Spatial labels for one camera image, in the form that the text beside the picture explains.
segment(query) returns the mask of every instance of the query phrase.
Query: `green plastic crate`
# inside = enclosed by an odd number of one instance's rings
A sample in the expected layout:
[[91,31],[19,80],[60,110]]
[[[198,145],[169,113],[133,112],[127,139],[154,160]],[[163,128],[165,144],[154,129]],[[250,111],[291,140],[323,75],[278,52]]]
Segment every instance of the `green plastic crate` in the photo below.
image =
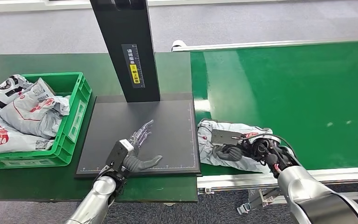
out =
[[28,81],[42,78],[56,95],[70,95],[70,113],[64,116],[54,144],[48,151],[0,153],[0,169],[67,166],[72,160],[91,88],[81,72],[24,74]]

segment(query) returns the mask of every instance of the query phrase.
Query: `gray carpet floor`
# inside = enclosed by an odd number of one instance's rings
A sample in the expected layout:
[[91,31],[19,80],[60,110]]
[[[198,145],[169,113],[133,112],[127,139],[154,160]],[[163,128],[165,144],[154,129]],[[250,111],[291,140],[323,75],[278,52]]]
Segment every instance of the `gray carpet floor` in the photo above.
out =
[[[204,45],[358,38],[358,0],[151,7],[150,19],[157,52],[170,51],[177,39]],[[100,52],[107,50],[90,9],[0,13],[0,54]],[[115,204],[105,223],[291,223],[286,205],[238,215],[235,208],[246,194],[201,195],[199,203],[172,207]],[[0,224],[62,223],[75,208],[76,203],[0,202]]]

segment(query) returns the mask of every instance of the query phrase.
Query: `black pillar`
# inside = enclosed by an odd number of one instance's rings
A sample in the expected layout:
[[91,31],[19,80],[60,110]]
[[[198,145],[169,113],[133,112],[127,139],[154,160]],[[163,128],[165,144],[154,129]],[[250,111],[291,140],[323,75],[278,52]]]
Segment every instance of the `black pillar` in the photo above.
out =
[[127,102],[159,101],[147,0],[90,2]]

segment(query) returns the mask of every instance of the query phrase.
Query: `black cutting mat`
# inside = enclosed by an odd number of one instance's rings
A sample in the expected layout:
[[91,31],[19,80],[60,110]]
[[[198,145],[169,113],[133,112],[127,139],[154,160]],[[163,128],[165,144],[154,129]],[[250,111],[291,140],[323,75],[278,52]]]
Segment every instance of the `black cutting mat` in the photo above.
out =
[[150,160],[162,155],[163,159],[137,175],[199,174],[193,96],[182,93],[143,103],[126,103],[122,96],[97,97],[76,177],[96,176],[116,141],[129,139],[151,119],[152,134],[141,146],[139,158]]

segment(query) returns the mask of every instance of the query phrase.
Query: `plastic mailer bag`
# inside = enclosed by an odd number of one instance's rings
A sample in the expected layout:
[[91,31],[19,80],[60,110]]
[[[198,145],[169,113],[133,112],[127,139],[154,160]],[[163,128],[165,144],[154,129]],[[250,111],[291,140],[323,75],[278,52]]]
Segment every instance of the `plastic mailer bag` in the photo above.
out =
[[65,115],[69,115],[69,100],[55,96],[42,79],[0,110],[0,116],[12,127],[46,139],[57,135]]
[[[26,79],[20,75],[11,76],[0,85],[0,106],[10,103],[10,100],[19,97],[19,93],[21,94],[21,91],[30,85],[32,84],[27,82]],[[0,153],[48,150],[53,143],[54,140],[22,134],[0,117]]]
[[215,166],[234,167],[245,171],[262,173],[270,172],[268,166],[263,166],[259,162],[245,156],[242,156],[240,161],[226,161],[213,154],[214,145],[211,142],[213,129],[238,132],[245,135],[248,133],[272,133],[271,129],[261,129],[245,124],[218,123],[212,120],[202,120],[198,124],[198,144],[200,149],[200,160],[202,163]]

